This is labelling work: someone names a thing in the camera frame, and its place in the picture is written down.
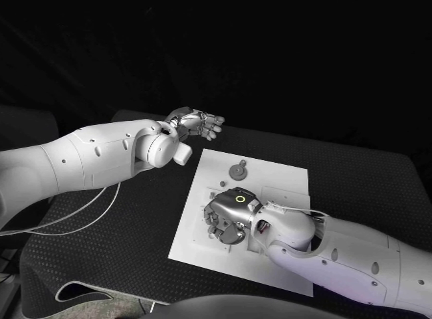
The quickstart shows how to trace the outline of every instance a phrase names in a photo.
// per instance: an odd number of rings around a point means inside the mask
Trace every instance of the robotic hand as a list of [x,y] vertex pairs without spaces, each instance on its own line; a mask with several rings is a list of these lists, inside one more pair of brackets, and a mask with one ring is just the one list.
[[432,317],[432,253],[318,211],[262,205],[239,187],[218,194],[205,219],[228,245],[245,240],[249,229],[270,259],[314,284],[355,301]]
[[190,108],[166,121],[137,120],[79,128],[56,141],[0,152],[0,229],[38,201],[68,191],[98,189],[163,167],[187,163],[189,135],[212,140],[225,119]]

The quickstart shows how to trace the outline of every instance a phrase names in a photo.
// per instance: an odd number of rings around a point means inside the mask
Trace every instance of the black mat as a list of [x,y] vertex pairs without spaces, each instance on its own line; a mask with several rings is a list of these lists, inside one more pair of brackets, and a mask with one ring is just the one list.
[[[161,119],[130,111],[115,116],[117,121],[141,118]],[[432,206],[408,157],[226,126],[215,141],[193,138],[187,143],[193,147],[187,165],[172,163],[125,181],[113,209],[92,227],[61,237],[33,235],[22,255],[25,315],[46,317],[81,302],[108,298],[89,294],[58,302],[62,286],[82,282],[166,303],[210,294],[252,294],[294,300],[349,318],[424,318],[360,304],[321,287],[308,298],[167,258],[203,148],[307,168],[314,209],[432,252]],[[43,222],[75,211],[98,192],[58,196]],[[87,225],[114,193],[115,186],[84,213],[48,231]]]

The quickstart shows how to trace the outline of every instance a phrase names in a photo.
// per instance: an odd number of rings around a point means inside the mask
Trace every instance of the fabric surface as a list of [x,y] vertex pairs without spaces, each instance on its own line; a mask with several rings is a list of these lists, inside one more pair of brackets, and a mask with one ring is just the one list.
[[[121,111],[114,121],[143,118],[161,119]],[[360,304],[318,286],[316,298],[308,298],[167,258],[203,148],[307,168],[314,209],[432,252],[432,206],[408,157],[229,126],[215,141],[190,138],[186,142],[193,147],[187,165],[170,163],[125,181],[117,202],[92,227],[61,237],[32,236],[22,255],[25,315],[40,318],[87,298],[108,298],[89,294],[58,302],[59,289],[78,281],[164,303],[212,294],[252,294],[349,318],[424,318]],[[43,223],[74,212],[98,192],[59,195]],[[61,233],[87,225],[102,214],[114,193],[115,186],[82,213],[46,231]]]

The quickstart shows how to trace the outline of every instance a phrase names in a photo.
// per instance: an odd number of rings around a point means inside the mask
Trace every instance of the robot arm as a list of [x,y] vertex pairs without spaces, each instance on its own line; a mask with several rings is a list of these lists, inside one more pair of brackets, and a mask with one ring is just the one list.
[[[246,192],[251,197],[239,203],[236,197],[246,197]],[[307,210],[272,202],[252,210],[254,200],[259,201],[249,191],[235,188],[206,206],[209,233],[223,243],[241,243],[249,229],[270,259],[314,284],[355,301],[432,317],[432,253],[365,225]],[[225,237],[218,227],[226,223],[236,226],[236,234]],[[321,243],[313,250],[314,237]]]
[[88,126],[45,145],[0,152],[0,229],[38,201],[115,185],[172,159],[185,165],[192,148],[180,141],[195,131],[209,140],[216,138],[223,121],[182,108],[166,122]]

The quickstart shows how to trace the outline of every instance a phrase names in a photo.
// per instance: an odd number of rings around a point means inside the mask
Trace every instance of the table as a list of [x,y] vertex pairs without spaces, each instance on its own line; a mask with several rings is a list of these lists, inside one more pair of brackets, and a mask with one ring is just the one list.
[[[163,119],[123,110],[113,120],[143,118]],[[22,255],[25,315],[46,317],[75,304],[108,298],[97,290],[114,290],[166,304],[212,294],[252,294],[350,318],[424,318],[405,310],[360,304],[318,286],[316,298],[308,298],[167,258],[203,148],[307,168],[314,209],[432,252],[432,205],[409,158],[231,126],[212,142],[192,138],[187,143],[193,147],[187,165],[170,163],[125,181],[117,202],[92,227],[61,237],[32,236]],[[59,195],[43,223],[75,211],[98,192]],[[115,186],[48,232],[87,225],[104,212],[114,193]],[[62,289],[71,282],[81,284]],[[65,302],[55,299],[59,290]]]

